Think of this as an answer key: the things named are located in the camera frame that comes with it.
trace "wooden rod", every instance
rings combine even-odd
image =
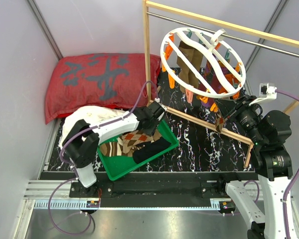
[[[203,121],[202,119],[198,119],[196,117],[190,116],[186,113],[175,110],[171,107],[167,107],[167,112],[217,132],[216,126],[213,125],[212,123],[209,123],[209,122]],[[251,141],[251,139],[244,137],[240,134],[234,133],[226,128],[222,129],[221,134],[228,136],[230,138],[233,138],[235,140],[241,141],[242,143],[245,143],[247,145],[251,145],[251,144],[253,145],[253,142]]]
[[[294,100],[290,105],[288,105],[285,108],[284,113],[289,115],[291,111],[293,111],[298,105],[299,105],[299,101]]]
[[[284,44],[284,45],[299,48],[299,41],[289,39],[289,38],[286,38],[286,37],[273,35],[273,34],[270,34],[270,33],[263,32],[263,31],[258,31],[258,30],[248,28],[248,27],[245,27],[245,26],[240,26],[240,25],[236,25],[236,24],[229,23],[229,22],[226,22],[226,21],[221,21],[221,20],[218,20],[218,19],[215,19],[215,18],[211,18],[211,17],[208,17],[208,16],[203,16],[203,15],[192,13],[192,12],[189,12],[189,11],[184,11],[184,10],[181,10],[181,9],[178,9],[178,8],[174,8],[174,7],[171,7],[171,6],[166,6],[166,5],[155,3],[155,2],[152,2],[152,1],[146,1],[146,6],[156,8],[156,9],[159,9],[159,10],[163,10],[163,11],[167,11],[167,12],[171,12],[171,13],[175,13],[175,14],[178,14],[178,15],[186,16],[186,17],[193,18],[193,19],[203,21],[203,22],[206,22],[206,23],[210,23],[210,24],[213,24],[213,25],[216,25],[216,26],[220,26],[220,27],[228,28],[228,29],[231,29],[231,30],[234,30],[234,31],[242,32],[242,33],[245,33],[245,34],[248,34],[248,35],[257,36],[259,38],[266,39],[266,40],[269,40],[269,41],[274,41],[274,42],[278,42],[278,43],[281,43],[281,44]]]
[[[253,149],[253,147],[254,147],[254,144],[249,145],[247,156],[246,156],[246,161],[245,161],[245,164],[244,164],[244,168],[248,168],[248,166],[249,166],[250,157],[251,157],[251,150]]]
[[[150,81],[150,20],[148,16],[147,0],[143,0],[143,29],[145,46],[145,73],[146,81]],[[148,100],[151,100],[151,84],[146,85]]]

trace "sock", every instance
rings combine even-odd
[[[139,150],[135,150],[133,153],[133,160],[136,164],[142,163],[143,161],[151,158],[152,156],[164,151],[170,147],[170,142],[161,137],[155,142],[146,142],[144,147]]]
[[[143,133],[141,130],[136,130],[127,134],[124,134],[120,137],[123,142],[123,153],[128,153],[131,148],[139,143],[153,141],[152,136],[148,136]]]
[[[181,41],[178,46],[179,50],[183,53],[183,55],[187,58],[189,62],[192,61],[194,56],[194,48],[191,46],[188,46],[185,42]],[[180,67],[180,73],[178,74],[178,77],[185,83],[189,83],[188,75],[191,71],[189,67],[186,65],[186,63],[180,58],[177,57],[176,61],[177,65]],[[185,88],[183,86],[180,86],[180,90],[185,93]]]

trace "gray wall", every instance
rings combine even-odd
[[[289,1],[272,33],[299,40],[299,0]],[[270,42],[266,44],[299,54],[299,49],[296,48]],[[275,83],[279,89],[299,95],[299,59],[297,58],[263,49],[247,75],[256,96],[261,82]],[[274,109],[282,111],[291,102],[290,98],[278,95],[275,101],[263,105],[263,108],[266,112]],[[290,116],[293,133],[286,142],[286,148],[292,157],[294,173],[296,173],[299,167],[299,107]],[[299,210],[299,180],[294,185],[292,194]]]
[[[0,239],[11,235],[52,125],[44,96],[57,60],[25,0],[0,0]]]
[[[144,52],[143,0],[36,0],[36,2],[64,56],[95,52]],[[263,30],[279,1],[154,0],[154,2]],[[152,8],[149,11],[202,27],[219,29],[217,26]],[[169,31],[183,25],[152,16],[149,19],[150,52],[158,55],[163,37]],[[258,40],[253,36],[233,31],[228,32],[236,36],[243,36],[248,40]],[[228,43],[246,63],[253,47],[232,40],[228,40]],[[174,52],[168,63],[170,66],[177,66]]]

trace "clothes drying rack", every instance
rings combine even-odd
[[[149,1],[149,0],[143,0],[145,68],[146,68],[146,80],[147,81],[150,81],[150,50],[149,50],[150,49],[150,35],[149,35],[150,34],[150,20],[149,20],[150,18],[149,18],[149,16],[157,17],[157,18],[160,18],[160,19],[176,22],[176,23],[188,26],[188,27],[194,27],[194,28],[201,29],[201,30],[204,30],[204,31],[207,31],[207,32],[215,33],[215,31],[210,30],[210,29],[206,29],[206,28],[203,28],[203,27],[200,27],[200,26],[196,26],[196,25],[193,25],[193,24],[189,24],[189,23],[186,23],[186,22],[182,22],[182,21],[173,19],[173,18],[169,18],[169,17],[166,17],[166,16],[162,16],[162,15],[159,15],[159,14],[156,14],[156,13],[149,12],[150,8],[162,10],[162,11],[173,13],[173,14],[176,14],[176,15],[185,16],[185,17],[192,18],[192,19],[195,19],[195,20],[199,20],[199,21],[202,21],[202,22],[205,22],[205,23],[213,24],[213,25],[219,26],[219,27],[224,28],[224,29],[230,29],[230,30],[234,30],[234,31],[237,31],[237,32],[242,32],[242,33],[247,34],[247,35],[252,35],[252,36],[259,37],[261,39],[265,39],[265,40],[269,40],[269,41],[273,41],[273,42],[281,43],[281,44],[284,44],[284,45],[299,48],[299,41],[297,41],[297,40],[293,40],[293,39],[289,39],[289,38],[286,38],[286,37],[277,36],[277,35],[274,35],[274,34],[271,34],[271,33],[251,29],[251,28],[248,28],[248,27],[244,27],[244,26],[229,23],[229,22],[226,22],[226,21],[218,20],[218,19],[211,18],[211,17],[208,17],[208,16],[203,16],[203,15],[200,15],[200,14],[196,14],[196,13],[193,13],[193,12],[181,10],[181,9],[174,8],[174,7],[171,7],[171,6],[166,6],[166,5],[159,4],[159,3],[156,3],[156,2],[152,2],[152,1]],[[234,40],[238,40],[238,41],[241,41],[241,42],[244,42],[244,43],[248,43],[248,44],[251,44],[251,45],[255,45],[257,47],[262,47],[262,48],[265,48],[265,49],[268,49],[268,50],[276,51],[276,52],[279,52],[279,53],[283,53],[283,54],[286,54],[286,55],[290,55],[290,56],[299,58],[299,54],[295,54],[295,53],[292,53],[292,52],[289,52],[289,51],[284,51],[284,50],[281,50],[281,49],[278,49],[278,48],[266,46],[266,45],[263,45],[263,44],[260,44],[260,43],[257,43],[257,42],[245,40],[245,39],[235,37],[235,36],[232,36],[232,35],[228,35],[228,34],[223,34],[223,36],[227,37],[227,38],[234,39]],[[151,100],[151,90],[150,90],[150,88],[151,88],[150,84],[147,84],[147,95],[148,95],[148,100],[149,101]],[[288,107],[286,107],[286,109],[284,110],[284,113],[289,114],[295,107],[297,107],[297,105],[298,105],[298,102],[296,102],[296,101],[292,102]],[[195,124],[206,127],[210,130],[217,131],[215,125],[213,125],[209,122],[206,122],[204,120],[195,118],[193,116],[190,116],[190,115],[188,115],[186,113],[183,113],[181,111],[177,111],[173,108],[167,107],[167,112],[169,112],[173,115],[176,115],[178,117],[181,117],[185,120],[188,120],[190,122],[193,122]],[[238,141],[240,141],[242,143],[245,143],[249,146],[247,156],[246,156],[246,160],[245,160],[245,163],[244,163],[244,167],[245,168],[248,167],[249,162],[250,162],[251,149],[254,146],[251,139],[249,139],[245,136],[242,136],[240,134],[234,133],[232,131],[229,131],[225,128],[222,129],[221,134],[223,134],[225,136],[228,136],[230,138],[233,138],[235,140],[238,140]]]

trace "black floor mat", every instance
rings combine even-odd
[[[202,106],[200,100],[197,99],[193,99],[192,104],[189,104],[186,101],[185,94],[180,91],[179,84],[175,84],[174,89],[169,88],[167,72],[161,72],[158,84],[161,85],[159,97],[164,105],[210,123],[215,123],[214,112],[210,112],[209,109]],[[194,172],[252,170],[251,167],[248,169],[244,169],[243,167],[248,150],[246,144],[169,113],[167,113],[165,120],[178,138],[179,147],[140,167],[136,171]],[[48,171],[72,170],[69,165],[62,164],[59,158],[60,148],[58,147],[58,143],[62,135],[63,124],[64,120],[61,121],[58,130]],[[241,132],[233,123],[226,124],[226,128],[234,132]],[[97,155],[94,162],[94,169],[95,171],[105,171]]]

